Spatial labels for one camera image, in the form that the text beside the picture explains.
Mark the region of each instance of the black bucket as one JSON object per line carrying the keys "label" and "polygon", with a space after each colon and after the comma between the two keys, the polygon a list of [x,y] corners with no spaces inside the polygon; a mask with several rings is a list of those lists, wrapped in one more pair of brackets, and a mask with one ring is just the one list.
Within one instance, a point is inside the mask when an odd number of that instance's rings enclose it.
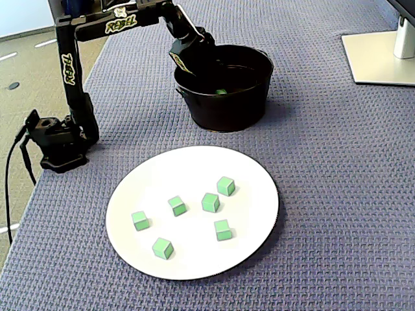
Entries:
{"label": "black bucket", "polygon": [[177,91],[189,106],[193,120],[218,132],[244,130],[265,113],[274,65],[265,52],[238,45],[218,45],[221,70],[208,81],[177,68]]}

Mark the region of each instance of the gray table surface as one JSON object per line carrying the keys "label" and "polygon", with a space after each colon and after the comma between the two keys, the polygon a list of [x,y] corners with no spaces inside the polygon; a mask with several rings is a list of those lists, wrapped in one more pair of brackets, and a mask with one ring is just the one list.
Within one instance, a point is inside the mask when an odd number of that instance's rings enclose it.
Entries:
{"label": "gray table surface", "polygon": [[[340,38],[390,30],[396,13],[385,0],[180,3],[217,43],[270,55],[266,115],[243,132],[200,129],[174,92],[164,25],[112,36],[86,84],[101,139],[87,165],[40,178],[0,278],[0,308],[415,310],[415,93],[355,85]],[[238,150],[270,172],[277,226],[216,277],[143,275],[108,240],[108,200],[149,157],[197,144]]]}

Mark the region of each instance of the round plate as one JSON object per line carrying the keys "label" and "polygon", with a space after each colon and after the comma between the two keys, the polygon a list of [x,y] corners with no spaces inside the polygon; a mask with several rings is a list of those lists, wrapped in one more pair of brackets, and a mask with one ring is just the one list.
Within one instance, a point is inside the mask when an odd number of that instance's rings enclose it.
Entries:
{"label": "round plate", "polygon": [[[223,177],[236,190],[219,194],[216,213],[202,210],[205,193],[217,192]],[[187,212],[174,217],[168,200],[180,196]],[[144,211],[150,227],[136,231],[131,214]],[[116,252],[143,273],[170,280],[191,280],[226,271],[254,253],[267,239],[278,215],[278,192],[268,172],[250,157],[215,146],[192,146],[153,157],[115,189],[106,229]],[[214,222],[227,220],[233,238],[217,241]],[[156,257],[157,238],[171,241],[169,260]]]}

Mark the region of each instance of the floor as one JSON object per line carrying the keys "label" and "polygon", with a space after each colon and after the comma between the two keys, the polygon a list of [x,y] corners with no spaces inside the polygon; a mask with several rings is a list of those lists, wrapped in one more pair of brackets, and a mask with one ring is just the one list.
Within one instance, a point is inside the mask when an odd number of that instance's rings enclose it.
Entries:
{"label": "floor", "polygon": [[[5,216],[5,165],[8,151],[23,120],[34,108],[41,117],[58,117],[68,114],[64,96],[60,61],[56,42],[35,48],[35,45],[53,40],[54,32],[36,34],[24,38],[0,42],[2,56],[17,52],[13,57],[0,60],[0,267],[8,253]],[[91,71],[107,38],[79,43],[80,57],[85,80]],[[10,90],[9,85],[19,82],[19,87]],[[42,168],[40,149],[30,142],[27,147],[36,179]],[[23,164],[19,148],[14,150],[10,162],[9,196],[12,224],[19,224],[23,211],[33,191],[33,184]]]}

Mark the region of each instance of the green block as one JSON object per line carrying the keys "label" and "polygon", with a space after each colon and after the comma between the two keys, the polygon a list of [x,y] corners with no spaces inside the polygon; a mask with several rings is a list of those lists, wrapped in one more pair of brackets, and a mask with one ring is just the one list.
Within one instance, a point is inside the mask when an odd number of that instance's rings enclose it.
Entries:
{"label": "green block", "polygon": [[165,240],[164,238],[158,238],[156,243],[153,245],[153,252],[155,256],[162,259],[169,259],[173,253],[174,248],[170,241]]}
{"label": "green block", "polygon": [[177,217],[186,212],[186,205],[179,196],[169,200],[169,204],[173,209],[173,214]]}
{"label": "green block", "polygon": [[222,177],[217,183],[218,192],[225,196],[230,196],[235,191],[235,182],[233,179]]}
{"label": "green block", "polygon": [[228,94],[228,92],[225,89],[217,89],[215,93],[217,95],[220,95],[220,94]]}
{"label": "green block", "polygon": [[131,216],[132,222],[134,223],[134,226],[136,227],[137,231],[150,227],[150,223],[148,222],[148,219],[145,216],[144,212],[136,212],[133,213]]}
{"label": "green block", "polygon": [[219,196],[217,194],[206,193],[202,200],[202,207],[207,212],[217,212],[219,208]]}
{"label": "green block", "polygon": [[229,240],[232,238],[232,231],[229,228],[227,220],[215,222],[216,238],[218,241]]}

